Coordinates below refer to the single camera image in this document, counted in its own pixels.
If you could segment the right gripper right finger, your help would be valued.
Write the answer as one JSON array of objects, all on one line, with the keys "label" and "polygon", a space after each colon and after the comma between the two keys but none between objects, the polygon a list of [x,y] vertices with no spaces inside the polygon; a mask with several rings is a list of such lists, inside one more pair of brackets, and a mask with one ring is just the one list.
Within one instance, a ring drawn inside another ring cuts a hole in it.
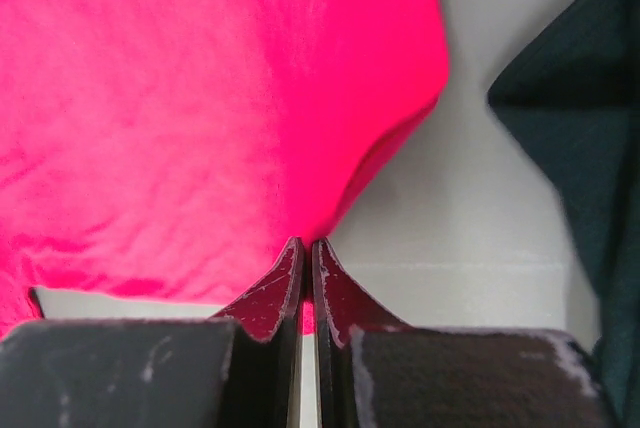
[{"label": "right gripper right finger", "polygon": [[613,427],[590,359],[548,329],[418,328],[326,240],[311,250],[323,427]]}]

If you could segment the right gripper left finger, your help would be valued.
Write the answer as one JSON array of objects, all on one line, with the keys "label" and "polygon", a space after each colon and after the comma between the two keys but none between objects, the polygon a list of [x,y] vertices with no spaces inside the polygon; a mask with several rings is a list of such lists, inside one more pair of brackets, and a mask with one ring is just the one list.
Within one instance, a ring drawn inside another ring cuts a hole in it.
[{"label": "right gripper left finger", "polygon": [[305,252],[207,319],[43,320],[1,344],[5,427],[295,427]]}]

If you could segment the pink red t shirt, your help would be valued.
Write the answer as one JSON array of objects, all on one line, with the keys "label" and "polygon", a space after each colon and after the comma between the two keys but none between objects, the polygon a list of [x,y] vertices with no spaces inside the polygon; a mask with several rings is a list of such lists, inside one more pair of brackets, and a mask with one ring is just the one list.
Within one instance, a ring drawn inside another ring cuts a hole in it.
[{"label": "pink red t shirt", "polygon": [[439,0],[1,0],[1,329],[37,288],[223,305],[433,110]]}]

